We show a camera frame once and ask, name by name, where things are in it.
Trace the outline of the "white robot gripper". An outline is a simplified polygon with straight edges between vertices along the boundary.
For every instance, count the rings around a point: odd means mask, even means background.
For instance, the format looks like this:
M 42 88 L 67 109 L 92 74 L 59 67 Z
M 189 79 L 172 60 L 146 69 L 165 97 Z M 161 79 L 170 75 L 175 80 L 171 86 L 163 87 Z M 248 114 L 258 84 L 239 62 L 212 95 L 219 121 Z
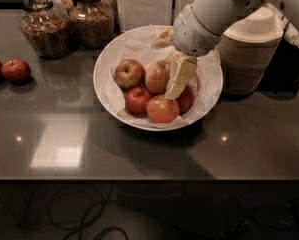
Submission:
M 178 51 L 186 54 L 184 59 L 170 62 L 166 99 L 177 99 L 195 75 L 198 60 L 193 56 L 207 55 L 219 41 L 219 36 L 213 35 L 200 24 L 191 5 L 184 7 L 172 27 L 166 27 L 153 38 L 152 48 L 161 49 L 174 45 Z

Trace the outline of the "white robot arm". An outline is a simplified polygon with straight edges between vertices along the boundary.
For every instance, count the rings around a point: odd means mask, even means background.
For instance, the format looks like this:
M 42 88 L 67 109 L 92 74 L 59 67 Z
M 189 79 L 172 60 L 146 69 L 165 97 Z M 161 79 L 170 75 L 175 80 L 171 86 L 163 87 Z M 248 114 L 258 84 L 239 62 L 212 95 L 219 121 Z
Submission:
M 299 32 L 299 0 L 194 0 L 186 5 L 173 25 L 152 41 L 154 48 L 172 45 L 184 54 L 171 64 L 165 97 L 178 98 L 197 69 L 197 59 L 214 50 L 231 25 L 266 3 L 279 10 Z

